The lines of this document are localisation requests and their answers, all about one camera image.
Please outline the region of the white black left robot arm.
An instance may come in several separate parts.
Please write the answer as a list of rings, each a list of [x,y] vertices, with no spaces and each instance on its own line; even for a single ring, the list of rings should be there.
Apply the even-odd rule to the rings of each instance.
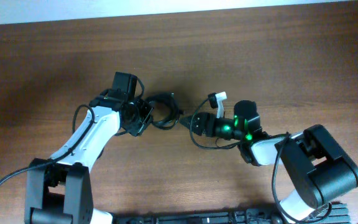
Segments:
[[[25,223],[112,223],[113,214],[94,207],[90,173],[114,136],[140,136],[152,122],[150,104],[136,95],[141,80],[117,72],[111,88],[84,107],[86,116],[69,140],[48,159],[29,164]]]

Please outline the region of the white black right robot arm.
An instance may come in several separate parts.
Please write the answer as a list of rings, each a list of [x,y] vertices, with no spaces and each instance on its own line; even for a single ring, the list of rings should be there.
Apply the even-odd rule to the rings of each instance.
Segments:
[[[242,100],[234,116],[196,110],[180,120],[190,135],[221,138],[237,147],[246,163],[273,166],[272,194],[287,223],[322,223],[333,214],[331,201],[358,187],[358,166],[320,125],[299,133],[269,135],[263,131],[255,102]]]

